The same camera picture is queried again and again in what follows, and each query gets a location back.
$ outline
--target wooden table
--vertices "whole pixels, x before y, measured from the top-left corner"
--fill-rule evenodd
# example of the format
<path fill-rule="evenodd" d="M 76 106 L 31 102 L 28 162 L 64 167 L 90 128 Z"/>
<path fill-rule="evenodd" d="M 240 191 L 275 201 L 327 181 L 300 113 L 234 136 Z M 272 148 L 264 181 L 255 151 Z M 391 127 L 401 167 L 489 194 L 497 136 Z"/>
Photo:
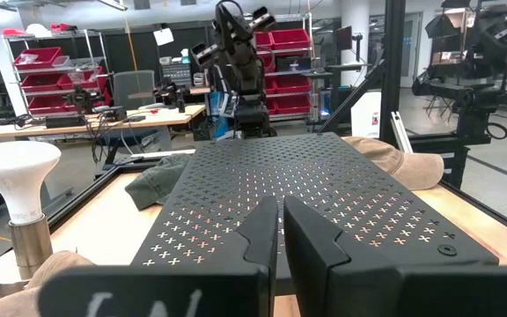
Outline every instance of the wooden table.
<path fill-rule="evenodd" d="M 138 174 L 120 174 L 52 233 L 53 243 L 76 247 L 98 265 L 129 265 L 161 211 L 160 206 L 138 211 L 124 190 Z M 442 186 L 414 193 L 507 265 L 506 226 Z M 277 297 L 274 316 L 300 316 L 295 296 Z"/>
<path fill-rule="evenodd" d="M 146 119 L 139 122 L 125 122 L 115 126 L 113 129 L 138 129 L 138 128 L 153 128 L 161 126 L 169 126 L 175 124 L 187 124 L 198 114 L 204 111 L 205 106 L 195 105 L 185 107 L 185 113 L 180 114 L 178 109 L 161 109 L 157 114 L 153 114 L 150 110 L 130 110 L 128 115 L 145 115 Z M 90 114 L 86 117 L 92 126 L 97 127 L 96 114 Z M 61 135 L 61 134 L 76 134 L 87 132 L 86 126 L 81 127 L 67 127 L 67 128 L 56 128 L 47 129 L 46 126 L 31 126 L 26 125 L 23 128 L 15 129 L 14 125 L 0 126 L 0 137 L 28 137 L 28 136 L 49 136 L 49 135 Z"/>

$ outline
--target desk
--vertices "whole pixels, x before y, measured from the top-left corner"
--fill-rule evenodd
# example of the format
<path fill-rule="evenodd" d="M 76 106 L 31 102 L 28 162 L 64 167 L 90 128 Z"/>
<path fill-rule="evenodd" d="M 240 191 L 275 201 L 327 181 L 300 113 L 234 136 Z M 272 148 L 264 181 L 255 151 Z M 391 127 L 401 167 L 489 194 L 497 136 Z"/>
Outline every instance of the desk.
<path fill-rule="evenodd" d="M 180 114 L 177 109 L 161 109 L 157 114 L 152 114 L 150 110 L 130 110 L 128 111 L 128 115 L 145 115 L 146 119 L 140 122 L 131 122 L 130 124 L 125 122 L 113 129 L 153 128 L 175 124 L 187 124 L 198 114 L 204 111 L 204 109 L 204 105 L 187 106 L 185 107 L 184 114 Z M 99 123 L 95 120 L 96 116 L 96 114 L 89 114 L 86 116 L 90 122 L 93 121 L 93 127 L 97 127 L 99 125 Z M 27 124 L 19 130 L 15 129 L 15 126 L 13 125 L 0 126 L 0 137 L 50 136 L 85 132 L 87 132 L 87 128 L 85 126 L 47 129 L 46 126 L 31 126 Z"/>
<path fill-rule="evenodd" d="M 161 211 L 160 206 L 138 211 L 124 191 L 138 174 L 116 176 L 52 233 L 53 243 L 75 246 L 96 264 L 129 265 Z M 507 265 L 506 226 L 442 186 L 414 193 Z M 300 316 L 294 296 L 277 297 L 275 303 L 275 317 Z"/>

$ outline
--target computer monitor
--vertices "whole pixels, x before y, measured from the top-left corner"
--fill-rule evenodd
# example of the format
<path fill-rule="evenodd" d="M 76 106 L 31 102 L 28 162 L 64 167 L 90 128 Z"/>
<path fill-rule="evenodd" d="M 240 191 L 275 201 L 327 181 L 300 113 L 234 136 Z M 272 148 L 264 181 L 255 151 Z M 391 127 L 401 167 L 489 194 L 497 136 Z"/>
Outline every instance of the computer monitor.
<path fill-rule="evenodd" d="M 340 50 L 352 49 L 351 26 L 335 30 L 335 42 Z"/>

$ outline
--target perforated metal plate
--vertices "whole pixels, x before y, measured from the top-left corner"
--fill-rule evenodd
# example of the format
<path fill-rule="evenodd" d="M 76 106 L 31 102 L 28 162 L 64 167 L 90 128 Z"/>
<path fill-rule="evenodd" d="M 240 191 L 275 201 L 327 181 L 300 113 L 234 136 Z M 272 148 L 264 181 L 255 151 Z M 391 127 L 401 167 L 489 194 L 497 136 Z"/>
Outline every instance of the perforated metal plate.
<path fill-rule="evenodd" d="M 362 247 L 400 264 L 497 258 L 334 134 L 210 144 L 199 149 L 133 265 L 200 264 L 265 195 L 294 195 Z M 278 282 L 289 282 L 279 218 Z"/>

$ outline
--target green cloth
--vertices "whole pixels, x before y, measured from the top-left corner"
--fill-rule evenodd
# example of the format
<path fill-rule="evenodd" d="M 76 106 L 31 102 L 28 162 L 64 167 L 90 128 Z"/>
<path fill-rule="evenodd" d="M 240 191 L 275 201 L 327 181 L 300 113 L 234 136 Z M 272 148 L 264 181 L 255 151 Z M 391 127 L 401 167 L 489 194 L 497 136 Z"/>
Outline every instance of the green cloth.
<path fill-rule="evenodd" d="M 191 159 L 188 154 L 162 158 L 154 167 L 143 171 L 124 190 L 129 193 L 138 210 L 154 203 L 163 205 Z"/>

